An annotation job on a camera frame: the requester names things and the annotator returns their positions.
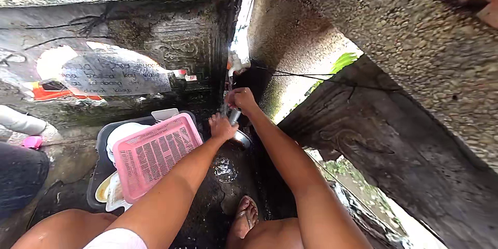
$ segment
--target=hand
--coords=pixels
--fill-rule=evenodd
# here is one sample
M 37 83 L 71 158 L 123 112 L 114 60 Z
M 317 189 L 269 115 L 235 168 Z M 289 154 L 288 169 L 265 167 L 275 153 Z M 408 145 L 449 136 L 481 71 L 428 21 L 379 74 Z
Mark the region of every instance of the hand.
M 237 129 L 239 129 L 239 124 L 236 123 L 234 126 L 231 126 L 228 122 L 227 117 L 221 117 L 220 113 L 216 113 L 216 115 L 212 115 L 209 118 L 209 126 L 211 127 L 211 137 L 222 139 L 223 142 L 232 138 L 235 135 Z
M 225 101 L 230 108 L 239 107 L 242 110 L 242 114 L 246 116 L 255 109 L 259 109 L 258 104 L 254 100 L 251 89 L 248 87 L 239 87 L 227 93 Z

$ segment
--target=sandal strap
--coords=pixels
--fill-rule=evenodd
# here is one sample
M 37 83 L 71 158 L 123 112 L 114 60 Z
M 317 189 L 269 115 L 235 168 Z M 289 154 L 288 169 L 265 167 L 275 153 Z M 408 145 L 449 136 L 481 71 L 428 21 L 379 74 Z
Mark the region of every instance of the sandal strap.
M 254 225 L 252 224 L 251 220 L 249 219 L 249 215 L 247 214 L 246 210 L 244 210 L 244 211 L 240 212 L 239 214 L 237 214 L 237 218 L 240 218 L 242 216 L 246 216 L 246 221 L 247 221 L 247 225 L 249 226 L 249 230 L 252 230 L 252 228 L 254 227 Z

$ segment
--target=pink cup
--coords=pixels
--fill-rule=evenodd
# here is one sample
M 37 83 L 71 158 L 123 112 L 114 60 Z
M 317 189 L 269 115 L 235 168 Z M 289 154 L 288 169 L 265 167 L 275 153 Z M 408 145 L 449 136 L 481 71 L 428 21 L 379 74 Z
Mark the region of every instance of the pink cup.
M 35 150 L 38 150 L 40 148 L 41 142 L 43 142 L 41 136 L 30 136 L 22 142 L 22 145 L 26 148 L 33 148 Z

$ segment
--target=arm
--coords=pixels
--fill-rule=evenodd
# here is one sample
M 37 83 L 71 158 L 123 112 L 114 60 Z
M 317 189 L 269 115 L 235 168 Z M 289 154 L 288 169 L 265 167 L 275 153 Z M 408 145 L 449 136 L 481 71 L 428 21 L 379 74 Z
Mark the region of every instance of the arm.
M 209 119 L 212 137 L 184 156 L 138 202 L 106 230 L 123 228 L 138 234 L 148 249 L 168 248 L 180 230 L 192 200 L 217 150 L 233 137 L 239 125 L 230 126 L 220 113 Z
M 308 249 L 371 248 L 311 158 L 261 111 L 251 90 L 237 88 L 227 97 L 242 109 L 296 199 L 303 245 Z

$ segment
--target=white shorts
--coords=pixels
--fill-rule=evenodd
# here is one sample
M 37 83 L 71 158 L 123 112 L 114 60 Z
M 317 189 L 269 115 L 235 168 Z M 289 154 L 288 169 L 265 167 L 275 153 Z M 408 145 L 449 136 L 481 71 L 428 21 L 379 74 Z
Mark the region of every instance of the white shorts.
M 84 249 L 147 249 L 138 234 L 127 229 L 112 229 L 94 238 Z

